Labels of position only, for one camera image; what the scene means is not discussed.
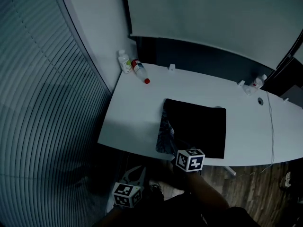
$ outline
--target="window blind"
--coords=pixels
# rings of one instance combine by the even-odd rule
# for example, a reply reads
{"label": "window blind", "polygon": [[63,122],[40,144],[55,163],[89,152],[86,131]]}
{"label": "window blind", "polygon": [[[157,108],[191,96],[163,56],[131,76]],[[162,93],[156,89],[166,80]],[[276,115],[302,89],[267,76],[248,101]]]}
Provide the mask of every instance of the window blind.
{"label": "window blind", "polygon": [[0,222],[91,226],[83,183],[110,93],[57,0],[0,0],[0,34]]}

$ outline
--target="wooden floor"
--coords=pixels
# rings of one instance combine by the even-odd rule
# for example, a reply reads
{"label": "wooden floor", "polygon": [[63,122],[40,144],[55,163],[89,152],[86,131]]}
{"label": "wooden floor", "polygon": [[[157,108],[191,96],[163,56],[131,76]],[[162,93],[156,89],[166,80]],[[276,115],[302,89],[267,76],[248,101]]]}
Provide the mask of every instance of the wooden floor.
{"label": "wooden floor", "polygon": [[[288,197],[279,188],[288,163],[274,164],[261,174],[266,166],[232,167],[238,177],[232,177],[223,167],[204,166],[202,177],[228,201],[230,206],[243,207],[262,227],[275,226],[286,207]],[[182,191],[160,183],[164,198],[169,199]]]}

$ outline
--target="black cloth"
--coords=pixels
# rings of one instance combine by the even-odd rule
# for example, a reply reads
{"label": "black cloth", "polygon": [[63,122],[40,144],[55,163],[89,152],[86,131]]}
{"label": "black cloth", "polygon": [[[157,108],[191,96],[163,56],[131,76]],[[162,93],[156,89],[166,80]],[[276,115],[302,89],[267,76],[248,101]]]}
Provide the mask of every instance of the black cloth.
{"label": "black cloth", "polygon": [[133,209],[138,226],[172,227],[259,227],[243,208],[232,207],[218,213],[216,224],[208,225],[190,193],[184,193],[161,203],[141,205]]}
{"label": "black cloth", "polygon": [[198,148],[207,158],[224,158],[226,109],[166,99],[156,150],[176,156],[178,149]]}

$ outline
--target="projector screen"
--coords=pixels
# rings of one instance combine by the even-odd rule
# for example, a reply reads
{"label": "projector screen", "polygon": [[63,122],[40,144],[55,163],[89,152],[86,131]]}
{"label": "projector screen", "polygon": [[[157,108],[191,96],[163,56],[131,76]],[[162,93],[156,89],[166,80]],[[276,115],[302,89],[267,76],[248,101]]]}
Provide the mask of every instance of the projector screen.
{"label": "projector screen", "polygon": [[272,69],[303,29],[303,0],[128,0],[132,35],[204,44]]}

